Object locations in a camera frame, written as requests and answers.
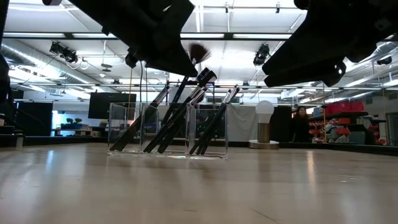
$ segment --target gray floor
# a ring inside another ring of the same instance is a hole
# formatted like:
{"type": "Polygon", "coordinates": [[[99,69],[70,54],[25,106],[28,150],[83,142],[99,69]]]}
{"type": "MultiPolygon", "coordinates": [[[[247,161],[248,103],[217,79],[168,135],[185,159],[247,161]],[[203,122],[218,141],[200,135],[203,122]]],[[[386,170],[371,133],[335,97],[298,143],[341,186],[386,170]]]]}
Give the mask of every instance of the gray floor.
{"type": "Polygon", "coordinates": [[[227,161],[0,152],[0,223],[397,223],[398,157],[232,149],[227,161]]]}

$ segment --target brush bristles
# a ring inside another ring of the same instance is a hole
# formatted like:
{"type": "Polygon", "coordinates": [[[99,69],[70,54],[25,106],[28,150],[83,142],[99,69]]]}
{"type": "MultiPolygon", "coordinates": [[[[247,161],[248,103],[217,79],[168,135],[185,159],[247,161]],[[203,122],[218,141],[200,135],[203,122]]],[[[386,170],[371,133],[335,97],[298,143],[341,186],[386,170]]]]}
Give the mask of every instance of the brush bristles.
{"type": "Polygon", "coordinates": [[[205,68],[197,77],[197,82],[199,86],[205,86],[208,82],[214,82],[217,80],[216,74],[213,71],[205,68]]]}
{"type": "Polygon", "coordinates": [[[202,63],[211,57],[211,52],[198,43],[189,44],[189,56],[192,62],[202,63]]]}

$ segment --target lamp base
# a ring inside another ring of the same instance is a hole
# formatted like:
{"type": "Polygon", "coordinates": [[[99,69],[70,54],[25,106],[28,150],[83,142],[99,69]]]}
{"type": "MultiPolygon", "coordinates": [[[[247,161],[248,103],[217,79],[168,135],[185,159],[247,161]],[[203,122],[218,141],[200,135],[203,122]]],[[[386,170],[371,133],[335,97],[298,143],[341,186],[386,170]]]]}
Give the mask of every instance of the lamp base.
{"type": "Polygon", "coordinates": [[[250,140],[249,148],[251,149],[279,149],[279,142],[270,141],[269,143],[260,143],[258,140],[250,140]]]}

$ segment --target woman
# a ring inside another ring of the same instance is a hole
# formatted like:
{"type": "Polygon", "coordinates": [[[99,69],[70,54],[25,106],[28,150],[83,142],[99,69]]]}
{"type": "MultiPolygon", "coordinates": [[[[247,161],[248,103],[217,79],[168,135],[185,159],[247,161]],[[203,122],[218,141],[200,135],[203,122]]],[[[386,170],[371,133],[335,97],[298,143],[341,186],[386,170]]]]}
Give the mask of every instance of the woman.
{"type": "Polygon", "coordinates": [[[311,142],[310,122],[307,110],[303,106],[297,108],[297,112],[290,122],[289,139],[291,142],[311,142]]]}

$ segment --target lamp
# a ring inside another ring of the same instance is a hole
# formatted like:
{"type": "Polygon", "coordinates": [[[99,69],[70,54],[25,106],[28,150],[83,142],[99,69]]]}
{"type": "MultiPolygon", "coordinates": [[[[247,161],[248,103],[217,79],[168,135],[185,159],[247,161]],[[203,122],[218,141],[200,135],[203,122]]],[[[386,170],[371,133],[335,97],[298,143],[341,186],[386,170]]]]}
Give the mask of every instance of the lamp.
{"type": "Polygon", "coordinates": [[[279,142],[270,141],[270,120],[274,114],[274,105],[270,101],[260,101],[256,106],[256,113],[259,118],[257,139],[249,141],[249,147],[254,149],[278,149],[279,142]]]}

